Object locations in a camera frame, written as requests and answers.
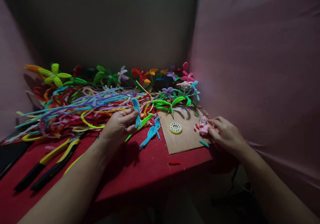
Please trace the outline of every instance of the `yellow-handled pliers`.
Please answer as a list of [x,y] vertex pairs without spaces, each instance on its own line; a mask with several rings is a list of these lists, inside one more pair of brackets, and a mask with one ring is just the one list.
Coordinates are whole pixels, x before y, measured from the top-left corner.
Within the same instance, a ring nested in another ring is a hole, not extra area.
[[32,185],[31,190],[40,191],[66,165],[66,163],[72,157],[78,144],[81,142],[80,137],[82,137],[84,133],[85,132],[80,132],[76,134],[72,139],[67,139],[63,144],[52,150],[49,154],[42,158],[33,169],[31,169],[31,171],[14,189],[16,191],[25,190],[49,162],[66,150],[57,163],[49,171],[43,174],[43,176],[35,184]]

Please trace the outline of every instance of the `pink flower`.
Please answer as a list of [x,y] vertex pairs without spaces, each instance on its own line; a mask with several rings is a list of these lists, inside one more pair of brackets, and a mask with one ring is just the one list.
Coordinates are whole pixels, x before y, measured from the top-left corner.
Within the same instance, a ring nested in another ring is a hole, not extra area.
[[191,84],[193,84],[193,82],[184,81],[183,83],[177,84],[177,86],[181,86],[183,88],[190,88]]
[[182,81],[194,82],[195,80],[192,78],[193,73],[187,73],[186,71],[182,71],[184,76],[181,78]]
[[187,62],[185,62],[183,65],[182,65],[182,67],[183,67],[183,74],[184,74],[184,76],[181,78],[181,80],[182,81],[187,81],[187,82],[194,82],[195,80],[192,78],[192,75],[193,75],[193,73],[187,73],[186,72],[186,70],[187,70],[187,68],[188,68],[188,63]]

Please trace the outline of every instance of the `blue pipe cleaner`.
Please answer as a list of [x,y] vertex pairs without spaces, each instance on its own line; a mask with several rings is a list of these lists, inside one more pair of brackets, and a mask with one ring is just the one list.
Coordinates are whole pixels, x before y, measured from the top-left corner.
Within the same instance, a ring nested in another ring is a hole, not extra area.
[[140,148],[139,150],[141,151],[142,148],[144,148],[148,142],[151,140],[151,138],[153,138],[153,136],[157,133],[157,128],[155,126],[152,126],[149,131],[148,131],[148,135],[147,135],[147,139],[145,139],[141,144],[140,144]]
[[154,121],[154,126],[156,127],[158,139],[160,140],[160,135],[159,135],[159,132],[158,132],[158,130],[160,129],[160,117],[156,117],[156,119]]
[[[140,114],[140,104],[136,98],[132,98],[132,104],[133,104],[133,108],[137,110]],[[140,115],[137,116],[135,128],[137,128],[138,126],[141,127]]]

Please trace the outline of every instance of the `table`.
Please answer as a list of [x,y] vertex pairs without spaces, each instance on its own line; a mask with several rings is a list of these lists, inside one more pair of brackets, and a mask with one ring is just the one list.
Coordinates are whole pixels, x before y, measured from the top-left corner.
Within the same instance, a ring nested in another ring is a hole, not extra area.
[[[220,174],[230,172],[237,165],[237,160],[233,156],[214,145],[209,149],[202,147],[169,155],[162,130],[159,131],[161,140],[155,136],[139,152],[139,144],[147,137],[148,130],[146,127],[133,135],[110,162],[84,223],[94,223],[112,213],[117,205],[126,202],[128,198],[139,198],[143,193],[156,191],[173,182],[181,182],[184,177],[200,169],[210,168],[212,172]],[[0,181],[1,223],[17,223],[62,177],[68,166],[85,152],[96,136],[97,132],[87,134],[64,169],[39,193],[34,193],[29,188],[16,193],[13,188],[42,157],[51,151],[45,149],[45,146],[57,147],[66,139],[46,142],[25,153]],[[50,169],[61,155],[51,161],[43,172]],[[180,161],[181,164],[168,165],[168,161]]]

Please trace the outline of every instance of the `yellow flower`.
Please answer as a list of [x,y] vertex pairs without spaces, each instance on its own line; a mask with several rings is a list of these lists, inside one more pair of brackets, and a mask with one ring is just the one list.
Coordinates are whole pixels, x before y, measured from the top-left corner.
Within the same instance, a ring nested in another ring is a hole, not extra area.
[[149,85],[151,82],[150,82],[149,79],[145,79],[145,80],[144,80],[144,83],[145,83],[146,85]]
[[157,71],[158,71],[158,69],[150,69],[149,72],[146,72],[146,75],[151,74],[152,76],[155,76]]
[[51,70],[46,69],[38,69],[39,73],[41,73],[44,76],[47,76],[47,78],[44,80],[46,84],[54,82],[54,84],[59,88],[62,87],[63,84],[61,82],[60,78],[71,78],[72,76],[70,74],[66,73],[59,73],[59,64],[52,64],[51,65]]
[[160,77],[162,77],[163,75],[167,75],[166,72],[168,72],[168,71],[169,71],[169,69],[161,70],[160,71],[160,73],[161,73]]

